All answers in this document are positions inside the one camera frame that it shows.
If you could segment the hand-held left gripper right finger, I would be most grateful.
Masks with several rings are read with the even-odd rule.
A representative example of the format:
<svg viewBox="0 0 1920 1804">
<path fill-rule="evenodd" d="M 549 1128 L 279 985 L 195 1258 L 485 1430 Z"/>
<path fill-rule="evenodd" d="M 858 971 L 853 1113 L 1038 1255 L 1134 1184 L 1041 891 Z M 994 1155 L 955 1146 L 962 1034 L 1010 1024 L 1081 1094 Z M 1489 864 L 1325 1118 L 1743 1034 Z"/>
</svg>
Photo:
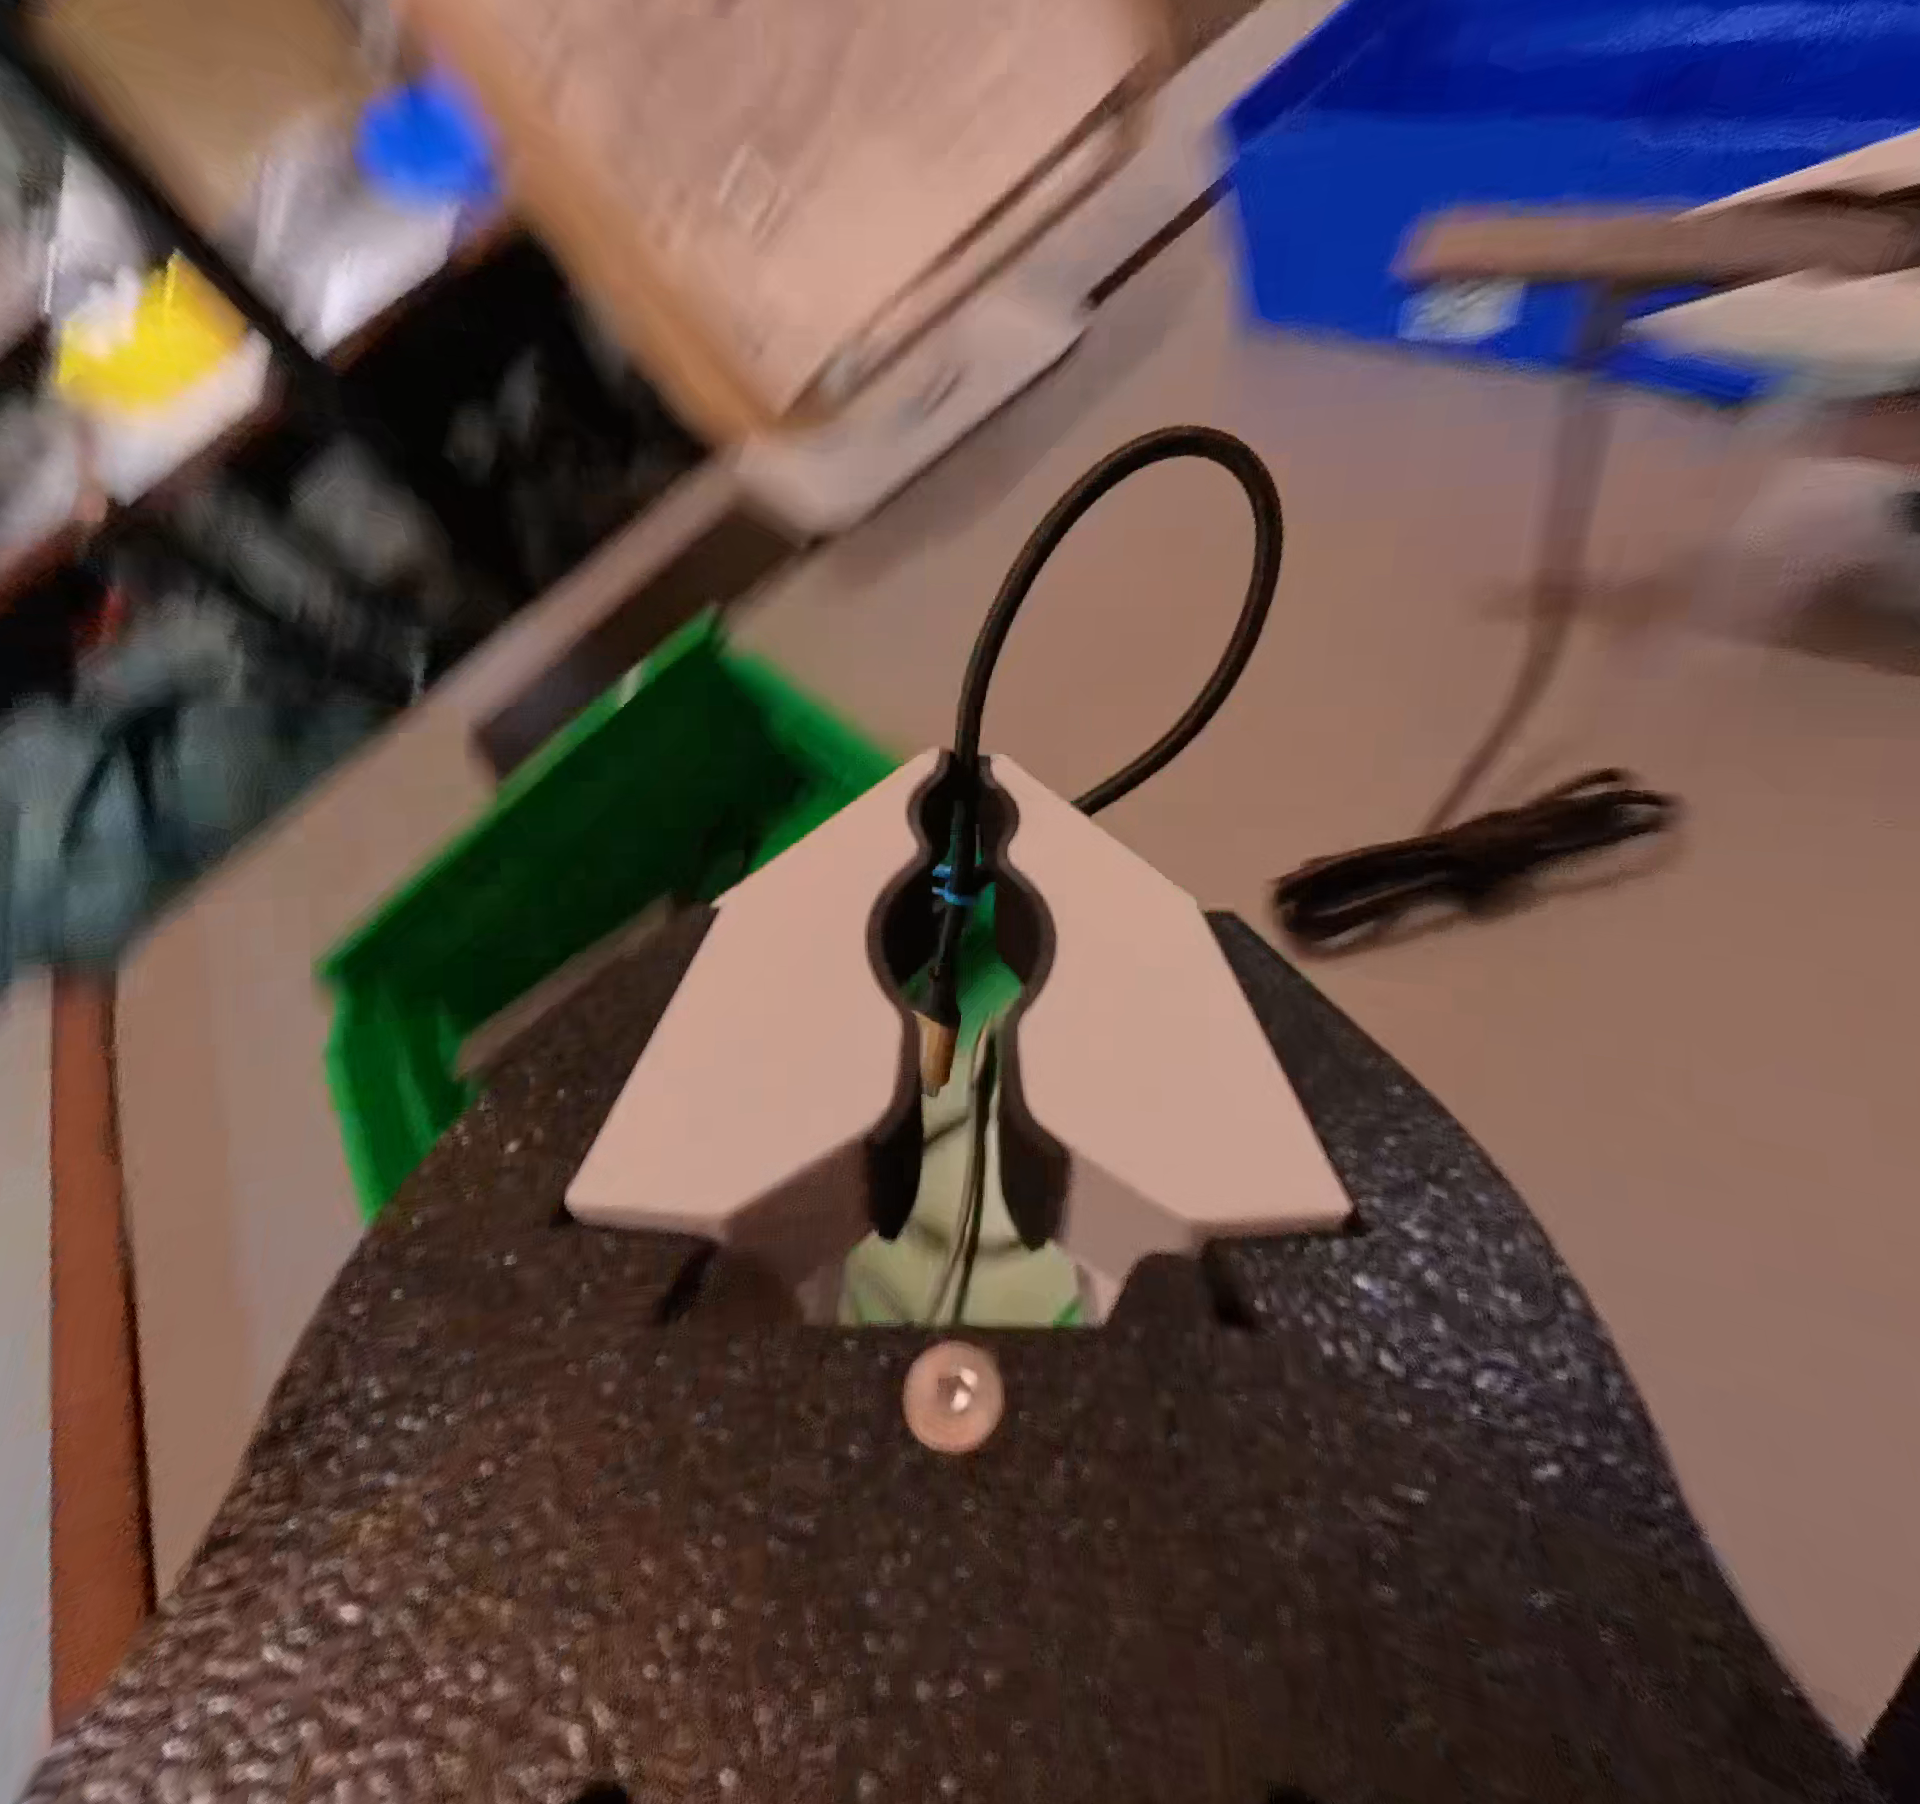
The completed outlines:
<svg viewBox="0 0 1920 1804">
<path fill-rule="evenodd" d="M 1010 758 L 982 864 L 1017 993 L 998 1022 L 1014 1231 L 1112 1283 L 1154 1255 L 1339 1231 L 1354 1199 L 1202 907 Z"/>
</svg>

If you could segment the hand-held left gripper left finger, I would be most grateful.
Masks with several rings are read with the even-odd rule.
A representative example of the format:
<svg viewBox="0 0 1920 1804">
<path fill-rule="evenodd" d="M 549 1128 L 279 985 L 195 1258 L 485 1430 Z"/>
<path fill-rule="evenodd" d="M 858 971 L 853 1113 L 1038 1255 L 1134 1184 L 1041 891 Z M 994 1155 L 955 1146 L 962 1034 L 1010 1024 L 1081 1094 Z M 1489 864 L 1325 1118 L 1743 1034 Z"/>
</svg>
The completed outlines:
<svg viewBox="0 0 1920 1804">
<path fill-rule="evenodd" d="M 918 987 L 952 795 L 927 749 L 713 907 L 564 1192 L 580 1224 L 778 1274 L 895 1239 L 922 1182 Z"/>
</svg>

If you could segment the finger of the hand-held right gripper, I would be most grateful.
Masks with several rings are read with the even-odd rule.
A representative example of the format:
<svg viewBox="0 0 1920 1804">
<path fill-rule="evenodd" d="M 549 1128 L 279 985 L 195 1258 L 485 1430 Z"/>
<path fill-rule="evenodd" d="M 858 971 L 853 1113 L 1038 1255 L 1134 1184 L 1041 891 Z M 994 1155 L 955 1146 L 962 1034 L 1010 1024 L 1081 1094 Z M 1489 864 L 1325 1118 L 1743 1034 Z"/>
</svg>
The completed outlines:
<svg viewBox="0 0 1920 1804">
<path fill-rule="evenodd" d="M 1727 192 L 1696 211 L 1726 211 L 1757 202 L 1807 202 L 1817 197 L 1882 202 L 1918 190 L 1920 130 L 1878 138 L 1858 150 L 1821 160 L 1762 185 Z"/>
<path fill-rule="evenodd" d="M 1626 335 L 1740 361 L 1829 399 L 1908 393 L 1918 386 L 1918 268 L 1735 286 L 1642 312 Z"/>
</svg>

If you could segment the dark grey USB hub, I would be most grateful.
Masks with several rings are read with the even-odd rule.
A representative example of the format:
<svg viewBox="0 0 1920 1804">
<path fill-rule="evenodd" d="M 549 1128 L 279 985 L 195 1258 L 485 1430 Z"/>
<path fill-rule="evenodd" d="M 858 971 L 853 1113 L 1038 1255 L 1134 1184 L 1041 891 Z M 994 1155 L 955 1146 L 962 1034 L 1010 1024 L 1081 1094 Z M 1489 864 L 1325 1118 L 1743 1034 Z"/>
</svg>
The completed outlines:
<svg viewBox="0 0 1920 1804">
<path fill-rule="evenodd" d="M 1546 281 L 1610 289 L 1749 286 L 1796 272 L 1875 279 L 1915 268 L 1910 206 L 1820 202 L 1710 215 L 1446 211 L 1402 244 L 1411 284 Z"/>
</svg>

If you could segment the green plastic bin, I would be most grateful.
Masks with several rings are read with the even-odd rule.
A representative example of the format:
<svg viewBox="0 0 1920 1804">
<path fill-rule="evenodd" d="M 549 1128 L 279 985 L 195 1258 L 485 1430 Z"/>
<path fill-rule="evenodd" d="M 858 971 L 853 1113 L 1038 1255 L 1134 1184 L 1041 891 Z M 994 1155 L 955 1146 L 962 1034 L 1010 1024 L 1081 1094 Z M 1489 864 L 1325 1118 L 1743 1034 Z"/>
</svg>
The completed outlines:
<svg viewBox="0 0 1920 1804">
<path fill-rule="evenodd" d="M 998 1162 L 996 1024 L 1017 982 L 977 921 L 994 914 L 994 875 L 982 864 L 985 756 L 977 714 L 962 725 L 962 756 L 940 749 L 952 795 L 934 864 L 940 933 L 914 1002 L 918 1204 L 895 1239 L 862 1236 L 810 1274 L 778 1274 L 717 1245 L 803 1298 L 831 1290 L 840 1321 L 990 1324 L 971 1283 Z M 321 960 L 335 998 L 325 1069 L 362 1215 L 380 1215 L 473 1103 L 453 1072 L 470 1033 L 654 918 L 686 928 L 686 940 L 667 955 L 648 1043 L 715 902 L 900 764 L 738 653 L 709 615 L 629 670 Z"/>
</svg>

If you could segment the blue plastic bin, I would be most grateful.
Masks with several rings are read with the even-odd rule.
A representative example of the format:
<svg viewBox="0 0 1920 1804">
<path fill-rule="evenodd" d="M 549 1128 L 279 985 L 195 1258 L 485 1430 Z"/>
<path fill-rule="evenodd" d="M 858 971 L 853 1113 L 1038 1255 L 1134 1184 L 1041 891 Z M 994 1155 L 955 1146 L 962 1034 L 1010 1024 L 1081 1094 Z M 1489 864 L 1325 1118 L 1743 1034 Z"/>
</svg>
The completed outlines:
<svg viewBox="0 0 1920 1804">
<path fill-rule="evenodd" d="M 1910 133 L 1918 0 L 1346 0 L 1219 120 L 1252 319 L 1565 366 L 1569 286 L 1401 281 L 1457 206 L 1699 206 Z"/>
</svg>

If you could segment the grey desk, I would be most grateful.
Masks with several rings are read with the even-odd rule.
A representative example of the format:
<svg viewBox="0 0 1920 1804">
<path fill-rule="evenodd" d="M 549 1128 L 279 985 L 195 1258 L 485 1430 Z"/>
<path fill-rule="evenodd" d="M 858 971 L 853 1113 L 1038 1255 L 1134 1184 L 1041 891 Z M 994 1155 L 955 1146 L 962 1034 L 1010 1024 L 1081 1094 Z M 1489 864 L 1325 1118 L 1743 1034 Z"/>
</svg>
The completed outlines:
<svg viewBox="0 0 1920 1804">
<path fill-rule="evenodd" d="M 760 590 L 738 638 L 918 752 L 1030 521 L 1090 460 L 1169 420 L 1244 435 L 1285 492 L 1277 613 L 1212 731 L 1109 822 L 1265 923 L 1300 859 L 1414 829 L 1494 714 L 1550 403 L 1546 380 L 1249 328 L 1216 206 L 1097 301 L 1051 377 Z M 1858 1739 L 1915 1655 L 1915 677 L 1724 643 L 1694 613 L 1696 560 L 1773 440 L 1619 409 L 1600 615 L 1494 790 L 1626 767 L 1684 797 L 1674 854 L 1311 975 L 1534 1204 L 1740 1596 Z M 484 807 L 479 728 L 730 499 L 707 462 L 124 964 L 161 1590 L 359 1239 L 319 954 Z"/>
</svg>

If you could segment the yellow plastic bin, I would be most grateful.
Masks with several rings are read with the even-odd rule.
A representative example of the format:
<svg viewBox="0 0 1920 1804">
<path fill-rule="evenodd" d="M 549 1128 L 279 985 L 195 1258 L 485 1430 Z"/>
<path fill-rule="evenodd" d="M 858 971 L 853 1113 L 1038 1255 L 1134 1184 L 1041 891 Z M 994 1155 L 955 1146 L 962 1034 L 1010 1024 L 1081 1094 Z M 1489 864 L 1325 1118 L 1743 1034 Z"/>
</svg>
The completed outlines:
<svg viewBox="0 0 1920 1804">
<path fill-rule="evenodd" d="M 126 415 L 197 386 L 248 339 L 248 322 L 182 254 L 91 286 L 54 319 L 51 388 Z"/>
</svg>

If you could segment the document stand with instruction sheet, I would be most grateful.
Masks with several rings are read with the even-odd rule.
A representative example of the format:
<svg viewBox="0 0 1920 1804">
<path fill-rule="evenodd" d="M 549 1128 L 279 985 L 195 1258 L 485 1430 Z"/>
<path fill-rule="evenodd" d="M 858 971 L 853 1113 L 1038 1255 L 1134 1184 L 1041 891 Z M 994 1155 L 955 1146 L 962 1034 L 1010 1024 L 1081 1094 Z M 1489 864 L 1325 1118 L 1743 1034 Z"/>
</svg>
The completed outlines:
<svg viewBox="0 0 1920 1804">
<path fill-rule="evenodd" d="M 1081 236 L 1166 0 L 395 0 L 664 399 L 803 537 L 850 529 L 1088 325 Z"/>
</svg>

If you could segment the small wooden board stand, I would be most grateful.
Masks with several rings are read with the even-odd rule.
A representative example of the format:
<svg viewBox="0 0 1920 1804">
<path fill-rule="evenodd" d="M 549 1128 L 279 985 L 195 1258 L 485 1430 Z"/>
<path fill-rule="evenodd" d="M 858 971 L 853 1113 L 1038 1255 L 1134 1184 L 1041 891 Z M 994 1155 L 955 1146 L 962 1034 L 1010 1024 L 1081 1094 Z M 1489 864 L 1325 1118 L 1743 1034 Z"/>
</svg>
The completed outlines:
<svg viewBox="0 0 1920 1804">
<path fill-rule="evenodd" d="M 23 0 L 28 42 L 206 234 L 267 162 L 351 128 L 375 75 L 338 0 Z"/>
</svg>

